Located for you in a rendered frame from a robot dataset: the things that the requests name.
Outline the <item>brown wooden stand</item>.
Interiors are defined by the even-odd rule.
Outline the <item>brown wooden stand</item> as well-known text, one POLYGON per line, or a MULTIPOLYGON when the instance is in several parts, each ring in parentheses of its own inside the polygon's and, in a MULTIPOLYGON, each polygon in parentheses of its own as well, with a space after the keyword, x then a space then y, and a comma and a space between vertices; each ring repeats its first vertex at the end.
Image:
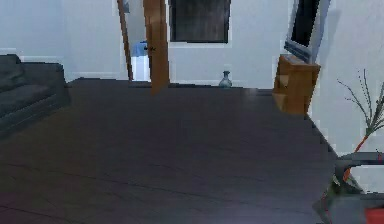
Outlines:
POLYGON ((291 54, 279 56, 272 96, 282 112, 307 114, 320 68, 291 54))

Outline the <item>grey-green vase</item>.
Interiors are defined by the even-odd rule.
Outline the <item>grey-green vase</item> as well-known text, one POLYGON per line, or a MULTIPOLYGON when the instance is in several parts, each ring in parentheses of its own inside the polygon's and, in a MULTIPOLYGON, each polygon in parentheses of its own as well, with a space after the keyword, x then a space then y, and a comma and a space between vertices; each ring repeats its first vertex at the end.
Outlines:
POLYGON ((232 86, 232 82, 229 79, 229 74, 230 74, 229 71, 224 71, 223 72, 223 78, 222 78, 222 80, 219 83, 220 87, 230 88, 232 86))

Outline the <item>white and blue cabinet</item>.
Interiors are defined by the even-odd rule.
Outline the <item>white and blue cabinet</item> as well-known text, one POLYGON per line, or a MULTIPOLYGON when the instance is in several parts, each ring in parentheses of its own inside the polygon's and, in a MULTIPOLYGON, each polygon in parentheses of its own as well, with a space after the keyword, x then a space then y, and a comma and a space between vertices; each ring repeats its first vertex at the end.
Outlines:
POLYGON ((132 47, 131 63, 135 81, 150 81, 149 57, 146 48, 146 41, 137 42, 132 47))

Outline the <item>brown wooden room door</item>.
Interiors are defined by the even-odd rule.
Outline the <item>brown wooden room door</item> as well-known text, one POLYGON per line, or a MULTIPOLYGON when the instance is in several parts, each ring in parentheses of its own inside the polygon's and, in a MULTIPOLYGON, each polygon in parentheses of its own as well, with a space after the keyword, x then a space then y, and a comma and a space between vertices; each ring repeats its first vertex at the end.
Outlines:
POLYGON ((150 65, 151 94, 169 84, 169 62, 165 0, 143 0, 147 47, 150 65))

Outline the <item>grey television set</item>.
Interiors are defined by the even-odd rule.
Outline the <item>grey television set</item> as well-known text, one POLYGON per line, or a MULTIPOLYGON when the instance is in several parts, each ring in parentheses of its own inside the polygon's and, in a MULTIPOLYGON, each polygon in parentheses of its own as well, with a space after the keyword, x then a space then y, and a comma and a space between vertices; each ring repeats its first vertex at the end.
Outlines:
POLYGON ((331 0, 294 0, 284 49, 307 64, 316 61, 331 0))

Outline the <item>dark grey sofa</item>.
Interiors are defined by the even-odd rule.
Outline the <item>dark grey sofa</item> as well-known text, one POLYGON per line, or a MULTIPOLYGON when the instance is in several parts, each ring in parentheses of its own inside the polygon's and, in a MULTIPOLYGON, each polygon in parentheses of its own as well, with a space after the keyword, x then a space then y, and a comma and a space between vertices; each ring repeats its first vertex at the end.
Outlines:
POLYGON ((71 102, 60 63, 0 55, 0 138, 71 102))

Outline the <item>thin-leaved house plant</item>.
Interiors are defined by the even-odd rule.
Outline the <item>thin-leaved house plant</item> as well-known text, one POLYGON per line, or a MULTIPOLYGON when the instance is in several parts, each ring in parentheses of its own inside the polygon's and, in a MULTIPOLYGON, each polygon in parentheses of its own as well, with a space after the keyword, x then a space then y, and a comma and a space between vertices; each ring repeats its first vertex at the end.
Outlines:
POLYGON ((366 128, 364 137, 358 143, 354 149, 354 152, 360 151, 363 144, 367 141, 370 135, 384 128, 384 81, 381 83, 378 99, 373 102, 368 87, 366 70, 363 70, 363 76, 358 76, 358 79, 361 92, 364 96, 368 109, 363 107, 362 102, 358 99, 357 95, 347 84, 343 83, 342 81, 338 81, 338 83, 346 87, 351 94, 351 97, 347 98, 347 101, 351 101, 356 104, 360 111, 363 113, 365 119, 366 128))

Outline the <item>red object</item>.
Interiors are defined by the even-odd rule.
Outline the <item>red object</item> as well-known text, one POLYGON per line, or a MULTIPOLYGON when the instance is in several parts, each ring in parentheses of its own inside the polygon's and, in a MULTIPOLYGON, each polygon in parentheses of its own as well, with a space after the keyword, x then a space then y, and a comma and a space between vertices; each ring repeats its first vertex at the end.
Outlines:
POLYGON ((364 214, 365 224, 384 224, 384 208, 368 208, 364 214))

